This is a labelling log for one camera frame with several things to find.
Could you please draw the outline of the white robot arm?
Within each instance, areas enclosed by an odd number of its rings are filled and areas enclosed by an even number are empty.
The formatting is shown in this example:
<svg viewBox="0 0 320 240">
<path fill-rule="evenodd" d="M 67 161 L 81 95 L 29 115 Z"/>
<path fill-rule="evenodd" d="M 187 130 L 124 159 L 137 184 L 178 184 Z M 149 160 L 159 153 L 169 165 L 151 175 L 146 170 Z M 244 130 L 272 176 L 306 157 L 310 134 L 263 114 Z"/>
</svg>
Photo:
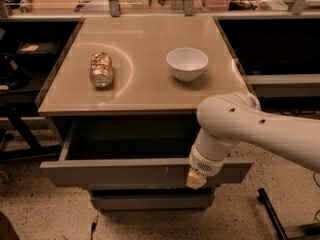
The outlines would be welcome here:
<svg viewBox="0 0 320 240">
<path fill-rule="evenodd" d="M 263 112 L 249 92 L 204 99 L 197 108 L 200 131 L 189 154 L 186 185 L 203 187 L 240 142 L 253 144 L 313 172 L 320 172 L 320 121 Z"/>
</svg>

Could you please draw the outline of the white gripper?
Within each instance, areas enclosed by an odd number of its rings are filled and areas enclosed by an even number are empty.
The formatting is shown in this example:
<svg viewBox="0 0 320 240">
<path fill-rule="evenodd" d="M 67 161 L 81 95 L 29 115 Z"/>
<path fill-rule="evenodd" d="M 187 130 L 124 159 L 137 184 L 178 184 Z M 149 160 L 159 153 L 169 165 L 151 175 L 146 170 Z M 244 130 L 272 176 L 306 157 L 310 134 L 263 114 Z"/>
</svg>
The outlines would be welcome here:
<svg viewBox="0 0 320 240">
<path fill-rule="evenodd" d="M 215 176 L 226 162 L 231 150 L 227 146 L 201 148 L 194 144 L 189 155 L 189 169 L 186 186 L 197 190 L 207 182 L 207 177 Z"/>
</svg>

